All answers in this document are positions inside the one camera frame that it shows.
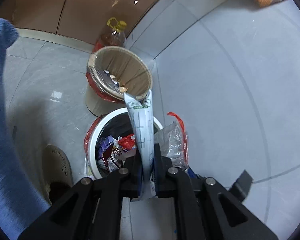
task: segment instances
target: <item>metal bolt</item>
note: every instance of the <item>metal bolt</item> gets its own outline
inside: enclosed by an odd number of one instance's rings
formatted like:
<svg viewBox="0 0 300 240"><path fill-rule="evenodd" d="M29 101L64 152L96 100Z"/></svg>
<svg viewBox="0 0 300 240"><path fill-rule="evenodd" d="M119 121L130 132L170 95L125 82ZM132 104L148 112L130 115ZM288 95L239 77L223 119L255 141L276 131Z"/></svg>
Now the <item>metal bolt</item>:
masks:
<svg viewBox="0 0 300 240"><path fill-rule="evenodd" d="M127 168L121 168L121 169L119 169L119 173L120 174L127 174L129 172L129 170L127 169Z"/></svg>
<svg viewBox="0 0 300 240"><path fill-rule="evenodd" d="M206 178L206 183L213 186L216 183L216 180L214 178Z"/></svg>
<svg viewBox="0 0 300 240"><path fill-rule="evenodd" d="M176 173L178 173L178 169L175 168L175 167L171 167L171 168L168 169L168 172L171 173L171 174L176 174Z"/></svg>
<svg viewBox="0 0 300 240"><path fill-rule="evenodd" d="M81 179L80 181L83 185L88 185L88 184L90 184L91 179L85 177L85 178Z"/></svg>

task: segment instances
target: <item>blue sleeve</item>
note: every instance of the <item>blue sleeve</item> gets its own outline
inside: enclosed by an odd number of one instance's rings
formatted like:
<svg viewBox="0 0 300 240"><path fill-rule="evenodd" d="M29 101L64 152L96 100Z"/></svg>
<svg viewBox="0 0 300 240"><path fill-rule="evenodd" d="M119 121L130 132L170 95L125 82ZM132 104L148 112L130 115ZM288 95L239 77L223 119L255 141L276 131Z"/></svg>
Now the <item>blue sleeve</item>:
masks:
<svg viewBox="0 0 300 240"><path fill-rule="evenodd" d="M22 170L6 125L2 74L6 48L17 38L14 26L0 19L0 227L11 240L49 208Z"/></svg>

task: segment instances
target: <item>plastic bottle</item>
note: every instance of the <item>plastic bottle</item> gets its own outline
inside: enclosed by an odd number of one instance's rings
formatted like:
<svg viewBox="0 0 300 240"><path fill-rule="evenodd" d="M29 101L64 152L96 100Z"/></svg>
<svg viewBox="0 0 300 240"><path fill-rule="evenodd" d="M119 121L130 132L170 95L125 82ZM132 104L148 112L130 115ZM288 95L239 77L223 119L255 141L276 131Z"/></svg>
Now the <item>plastic bottle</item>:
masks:
<svg viewBox="0 0 300 240"><path fill-rule="evenodd" d="M100 35L92 52L96 52L105 46L124 46L126 41L126 36L124 34L124 30L127 26L126 22L117 21L115 17L111 17L107 21L107 25L110 28L106 33Z"/></svg>

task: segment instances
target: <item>shoe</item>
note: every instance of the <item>shoe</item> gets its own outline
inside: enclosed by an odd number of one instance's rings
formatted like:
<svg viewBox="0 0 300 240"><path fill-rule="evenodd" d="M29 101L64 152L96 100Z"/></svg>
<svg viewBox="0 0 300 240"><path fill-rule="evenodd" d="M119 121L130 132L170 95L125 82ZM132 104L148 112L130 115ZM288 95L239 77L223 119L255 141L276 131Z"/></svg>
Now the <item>shoe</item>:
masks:
<svg viewBox="0 0 300 240"><path fill-rule="evenodd" d="M70 162L63 150L48 145L42 153L42 172L47 193L51 191L52 183L62 183L68 187L73 186Z"/></svg>

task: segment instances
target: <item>white wrapper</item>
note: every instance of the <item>white wrapper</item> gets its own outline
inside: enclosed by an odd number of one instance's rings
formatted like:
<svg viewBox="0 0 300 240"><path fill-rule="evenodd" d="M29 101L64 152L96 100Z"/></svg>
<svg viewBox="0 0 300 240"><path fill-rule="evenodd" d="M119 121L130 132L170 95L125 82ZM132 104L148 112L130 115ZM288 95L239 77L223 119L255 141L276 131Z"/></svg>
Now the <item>white wrapper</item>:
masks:
<svg viewBox="0 0 300 240"><path fill-rule="evenodd" d="M141 155L143 185L140 198L145 199L155 194L152 192L150 185L154 158L152 92L151 90L148 91L143 105L127 93L124 93L124 101L127 105L132 129Z"/></svg>

